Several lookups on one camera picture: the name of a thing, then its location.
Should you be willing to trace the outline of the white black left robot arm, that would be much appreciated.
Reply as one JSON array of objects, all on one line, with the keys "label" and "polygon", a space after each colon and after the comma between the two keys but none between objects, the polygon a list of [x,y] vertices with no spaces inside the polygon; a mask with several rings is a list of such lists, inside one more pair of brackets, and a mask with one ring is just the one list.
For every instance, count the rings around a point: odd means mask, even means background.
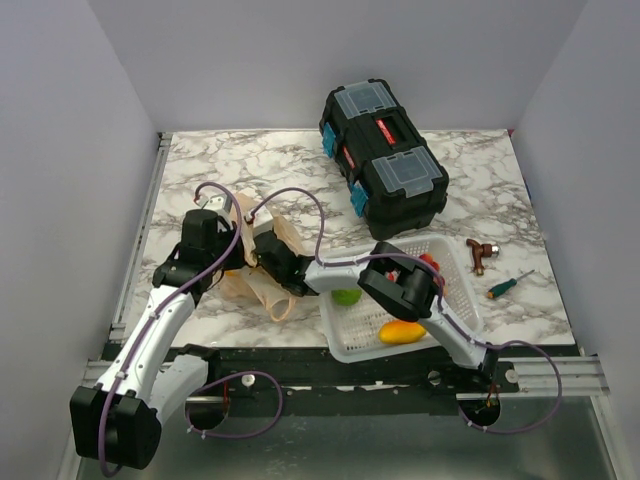
[{"label": "white black left robot arm", "polygon": [[180,240],[154,271],[147,306],[131,336],[95,385],[80,386],[71,397],[79,456],[104,467],[144,469],[164,422],[187,395],[209,395],[220,387],[220,368],[197,355],[186,355],[166,372],[160,367],[215,273],[244,264],[238,231],[227,207],[186,213]]}]

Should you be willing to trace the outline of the translucent orange plastic bag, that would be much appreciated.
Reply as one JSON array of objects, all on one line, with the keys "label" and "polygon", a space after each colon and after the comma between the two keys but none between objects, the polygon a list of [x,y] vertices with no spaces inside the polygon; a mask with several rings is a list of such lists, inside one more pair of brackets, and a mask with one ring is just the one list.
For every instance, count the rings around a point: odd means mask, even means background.
[{"label": "translucent orange plastic bag", "polygon": [[[258,216],[269,214],[274,219],[275,234],[296,254],[303,254],[305,249],[296,228],[272,207],[263,207]],[[224,273],[219,284],[225,299],[254,299],[262,303],[265,310],[275,322],[286,319],[297,302],[297,298],[281,287],[267,272],[257,266],[255,256],[245,255],[250,260],[248,267]]]}]

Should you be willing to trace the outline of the red fake lychee bunch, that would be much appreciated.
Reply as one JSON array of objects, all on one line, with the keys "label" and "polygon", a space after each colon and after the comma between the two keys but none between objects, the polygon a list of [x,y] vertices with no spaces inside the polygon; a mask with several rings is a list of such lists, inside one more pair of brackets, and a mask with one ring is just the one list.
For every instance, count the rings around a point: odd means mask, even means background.
[{"label": "red fake lychee bunch", "polygon": [[[438,262],[436,262],[433,258],[433,256],[429,253],[423,253],[419,256],[419,258],[423,261],[425,261],[426,263],[428,263],[431,267],[433,267],[437,272],[440,272],[440,265]],[[396,282],[400,276],[400,271],[398,269],[392,270],[390,272],[387,272],[385,274],[386,278],[391,280],[392,282]],[[434,282],[438,285],[438,286],[444,286],[444,282],[443,280],[439,279],[439,278],[435,278]]]}]

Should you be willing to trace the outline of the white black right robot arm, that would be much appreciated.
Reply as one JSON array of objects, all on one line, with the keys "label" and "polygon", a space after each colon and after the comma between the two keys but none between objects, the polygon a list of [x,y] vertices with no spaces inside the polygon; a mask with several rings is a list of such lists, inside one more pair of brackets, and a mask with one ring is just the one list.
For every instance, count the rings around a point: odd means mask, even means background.
[{"label": "white black right robot arm", "polygon": [[259,265],[297,296],[316,296],[333,357],[342,363],[441,346],[469,390],[496,380],[497,355],[454,243],[438,234],[380,241],[316,260],[275,233],[256,240]]}]

